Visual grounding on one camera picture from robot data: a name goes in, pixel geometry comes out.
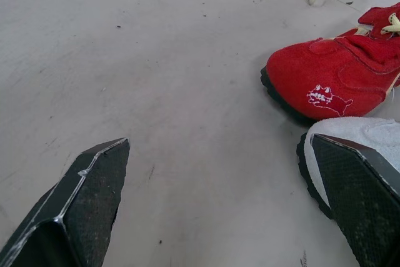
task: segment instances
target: red shoe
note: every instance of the red shoe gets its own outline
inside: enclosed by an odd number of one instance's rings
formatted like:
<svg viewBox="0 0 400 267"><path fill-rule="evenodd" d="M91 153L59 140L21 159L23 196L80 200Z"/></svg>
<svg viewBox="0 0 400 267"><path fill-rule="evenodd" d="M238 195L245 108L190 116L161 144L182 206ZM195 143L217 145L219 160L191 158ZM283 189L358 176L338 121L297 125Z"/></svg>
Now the red shoe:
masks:
<svg viewBox="0 0 400 267"><path fill-rule="evenodd" d="M364 116L383 102L400 77L400 3L372 8L371 26L334 39L276 51L261 70L268 93L300 121Z"/></svg>

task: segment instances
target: gray floor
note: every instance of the gray floor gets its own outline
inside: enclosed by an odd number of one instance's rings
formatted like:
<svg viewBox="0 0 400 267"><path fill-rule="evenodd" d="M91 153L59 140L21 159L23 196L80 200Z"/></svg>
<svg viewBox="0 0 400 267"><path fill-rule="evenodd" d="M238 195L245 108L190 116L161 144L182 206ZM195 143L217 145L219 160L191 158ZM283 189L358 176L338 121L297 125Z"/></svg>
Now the gray floor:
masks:
<svg viewBox="0 0 400 267"><path fill-rule="evenodd" d="M259 70L398 1L0 0L0 243L82 150L127 136L104 266L357 266ZM400 96L372 115L399 119Z"/></svg>

